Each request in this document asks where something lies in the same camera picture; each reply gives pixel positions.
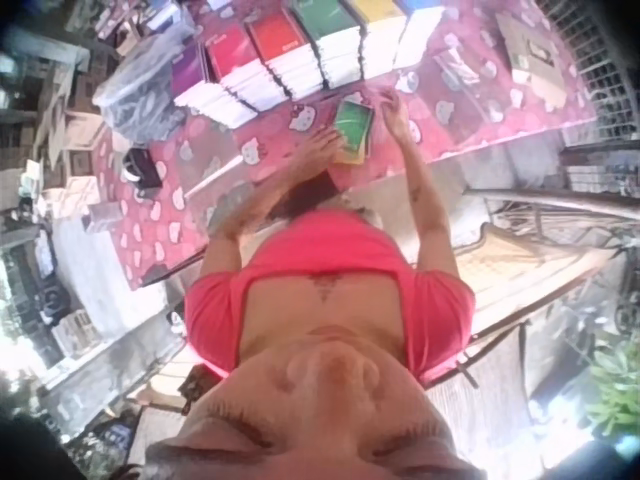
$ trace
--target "clear plastic bag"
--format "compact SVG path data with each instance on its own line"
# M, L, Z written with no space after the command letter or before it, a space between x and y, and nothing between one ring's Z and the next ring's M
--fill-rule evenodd
M107 125L134 143L146 144L166 140L184 124L186 113L171 95L171 60L195 32L187 15L134 48L93 96Z

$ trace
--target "red shirt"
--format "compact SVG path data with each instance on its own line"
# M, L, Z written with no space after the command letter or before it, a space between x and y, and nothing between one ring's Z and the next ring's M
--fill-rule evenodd
M440 271L417 272L396 243L355 213L308 213L267 239L239 272L199 279L187 294L188 338L214 371L238 366L244 304L251 284L273 276L337 272L387 274L398 283L407 367L422 381L453 368L467 345L475 296L460 279Z

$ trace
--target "chest tattoo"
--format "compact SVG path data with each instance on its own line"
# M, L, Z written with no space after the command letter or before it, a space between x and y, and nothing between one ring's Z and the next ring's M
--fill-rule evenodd
M310 275L309 279L313 282L320 295L320 301L325 303L331 295L338 281L342 278L340 274L320 274Z

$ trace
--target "eyelash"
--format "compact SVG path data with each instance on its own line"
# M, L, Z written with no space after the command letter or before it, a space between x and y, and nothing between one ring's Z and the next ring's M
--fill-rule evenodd
M270 435L270 432L265 431L263 427L258 427L251 418L248 418L245 411L238 410L227 403L214 403L209 406L208 413L232 423L239 423L251 427L251 430L253 430L256 435L251 435L252 438L250 438L250 440L265 449L273 447L273 442L269 439L273 437Z
M412 425L403 432L398 435L393 435L391 438L399 439L398 441L401 443L410 443L414 440L417 440L422 437L434 436L437 434L437 427L434 426L432 422L424 422L416 425ZM394 451L398 450L400 447L397 445L385 446L384 448L380 448L374 450L374 457L385 457Z

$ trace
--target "pink tablecloth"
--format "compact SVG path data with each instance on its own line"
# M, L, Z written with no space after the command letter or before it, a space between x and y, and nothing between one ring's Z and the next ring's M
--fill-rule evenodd
M275 0L263 0L267 8ZM241 1L243 14L250 13ZM206 224L217 199L243 182L263 180L285 164L287 154L310 131L330 123L336 105L345 96L377 107L380 86L396 86L409 106L416 142L430 161L446 158L516 137L549 129L576 125L595 117L586 101L584 85L571 55L533 2L528 0L444 1L443 20L429 43L427 55L414 69L391 72L367 82L319 92L302 102L286 102L235 130L224 131L206 117L189 118L182 131L166 142L151 146L151 153L164 178L164 186L154 202L138 202L131 187L114 178L106 147L94 155L101 172L103 192L120 200L125 220L112 233L114 245L135 289L158 273L173 269L201 250L207 236L197 224ZM210 27L217 21L206 7L196 14ZM557 47L565 75L568 100L565 107L552 110L527 88L513 83L506 50L495 21L496 12L510 12L550 38ZM465 91L452 82L441 65L457 49L462 58L480 74L474 91ZM180 178L189 164L215 166L219 162L220 136L233 135L247 164L220 177L186 202ZM371 155L363 166L333 166L330 174L341 191L366 185L376 179L400 173L402 160L386 132L380 115L372 131Z

